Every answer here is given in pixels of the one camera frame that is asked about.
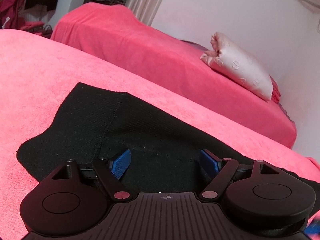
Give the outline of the pink blanket far bed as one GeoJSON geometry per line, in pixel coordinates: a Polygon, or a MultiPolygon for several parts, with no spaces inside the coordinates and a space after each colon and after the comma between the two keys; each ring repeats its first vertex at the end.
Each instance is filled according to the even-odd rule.
{"type": "Polygon", "coordinates": [[[212,70],[202,52],[139,22],[122,5],[86,3],[63,16],[52,40],[137,74],[286,147],[297,137],[293,121],[265,101],[212,70]]]}

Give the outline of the pink blanket bed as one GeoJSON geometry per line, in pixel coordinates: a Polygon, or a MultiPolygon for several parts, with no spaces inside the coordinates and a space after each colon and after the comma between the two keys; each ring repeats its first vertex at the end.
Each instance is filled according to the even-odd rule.
{"type": "Polygon", "coordinates": [[[83,51],[24,31],[1,31],[1,238],[21,239],[22,199],[37,181],[17,161],[20,145],[52,123],[79,82],[128,92],[221,140],[242,155],[319,181],[319,165],[232,120],[83,51]]]}
{"type": "Polygon", "coordinates": [[[137,74],[286,147],[297,137],[293,121],[265,101],[212,70],[202,52],[139,22],[122,5],[86,3],[63,16],[52,40],[137,74]]]}

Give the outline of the dark clothes pile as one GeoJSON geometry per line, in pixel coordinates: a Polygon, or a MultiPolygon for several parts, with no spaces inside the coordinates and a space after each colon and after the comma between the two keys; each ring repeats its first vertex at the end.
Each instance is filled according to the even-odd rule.
{"type": "Polygon", "coordinates": [[[124,5],[123,0],[89,0],[89,2],[104,4],[104,5],[124,5]]]}

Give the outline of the cream embossed pillow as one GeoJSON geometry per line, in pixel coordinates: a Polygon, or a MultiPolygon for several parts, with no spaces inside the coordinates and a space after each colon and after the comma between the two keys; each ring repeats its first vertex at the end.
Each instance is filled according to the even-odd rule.
{"type": "Polygon", "coordinates": [[[205,51],[200,57],[206,65],[261,99],[272,99],[273,85],[270,75],[252,54],[220,32],[211,36],[210,43],[212,50],[205,51]]]}

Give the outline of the dark red hanging garment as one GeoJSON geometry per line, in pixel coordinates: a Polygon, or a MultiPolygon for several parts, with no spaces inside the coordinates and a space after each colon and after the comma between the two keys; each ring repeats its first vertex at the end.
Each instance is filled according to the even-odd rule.
{"type": "Polygon", "coordinates": [[[1,28],[17,29],[18,13],[25,0],[1,0],[1,28]]]}

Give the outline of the black knit pants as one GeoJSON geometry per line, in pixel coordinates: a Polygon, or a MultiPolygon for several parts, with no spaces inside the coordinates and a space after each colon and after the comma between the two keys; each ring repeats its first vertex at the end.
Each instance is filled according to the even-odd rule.
{"type": "Polygon", "coordinates": [[[200,192],[209,183],[199,163],[201,150],[251,165],[215,137],[129,93],[77,84],[52,124],[24,142],[17,160],[38,181],[67,159],[89,164],[130,150],[122,177],[130,192],[200,192]]]}

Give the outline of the pink blanket near bed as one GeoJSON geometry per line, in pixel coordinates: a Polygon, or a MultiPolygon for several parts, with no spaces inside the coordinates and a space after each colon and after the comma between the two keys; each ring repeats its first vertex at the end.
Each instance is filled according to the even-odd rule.
{"type": "Polygon", "coordinates": [[[22,199],[37,181],[17,161],[20,145],[52,123],[79,82],[128,92],[221,140],[242,155],[319,181],[319,165],[232,120],[83,51],[24,31],[1,31],[1,238],[21,239],[22,199]]]}

